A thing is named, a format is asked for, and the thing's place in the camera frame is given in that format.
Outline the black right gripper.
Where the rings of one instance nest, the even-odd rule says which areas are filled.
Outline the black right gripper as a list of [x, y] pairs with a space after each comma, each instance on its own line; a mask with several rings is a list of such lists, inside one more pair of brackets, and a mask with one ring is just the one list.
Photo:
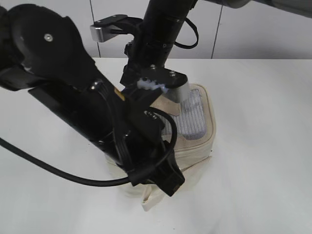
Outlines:
[[169, 89], [174, 89], [188, 82], [188, 77], [178, 71], [157, 67], [154, 64], [145, 68], [131, 68], [126, 65], [123, 69], [120, 83], [126, 88], [142, 90], [160, 89], [162, 95]]

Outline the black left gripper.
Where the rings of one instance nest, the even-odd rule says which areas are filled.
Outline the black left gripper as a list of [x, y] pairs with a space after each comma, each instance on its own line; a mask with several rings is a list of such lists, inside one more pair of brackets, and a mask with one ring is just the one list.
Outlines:
[[[156, 144], [146, 140], [131, 140], [129, 147], [133, 167], [125, 172], [132, 186], [154, 184], [166, 195], [173, 196], [185, 182], [175, 158], [177, 127], [172, 117], [162, 110], [150, 107], [147, 114], [153, 122], [151, 126], [156, 128]], [[167, 120], [171, 127], [170, 141], [162, 139], [161, 131], [165, 126], [162, 118]]]

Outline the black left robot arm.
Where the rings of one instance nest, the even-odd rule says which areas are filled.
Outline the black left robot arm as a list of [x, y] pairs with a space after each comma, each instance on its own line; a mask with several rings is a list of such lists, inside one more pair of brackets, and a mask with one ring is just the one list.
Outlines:
[[0, 10], [1, 87], [26, 89], [126, 173], [114, 180], [81, 178], [1, 140], [5, 149], [66, 180], [94, 187], [154, 184], [172, 196], [185, 181], [174, 153], [177, 127], [152, 104], [186, 79], [152, 65], [119, 91], [98, 70], [69, 17], [35, 4]]

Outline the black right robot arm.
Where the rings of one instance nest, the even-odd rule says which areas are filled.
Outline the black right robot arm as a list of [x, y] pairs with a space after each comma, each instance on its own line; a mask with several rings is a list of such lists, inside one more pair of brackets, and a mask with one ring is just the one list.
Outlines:
[[126, 90], [162, 89], [169, 100], [181, 103], [187, 99], [187, 76], [165, 68], [173, 47], [192, 49], [192, 45], [177, 42], [183, 24], [188, 24], [198, 38], [198, 29], [188, 18], [196, 6], [195, 0], [151, 0], [143, 18], [124, 17], [119, 21], [120, 31], [133, 40], [125, 46], [128, 62], [124, 66], [121, 84]]

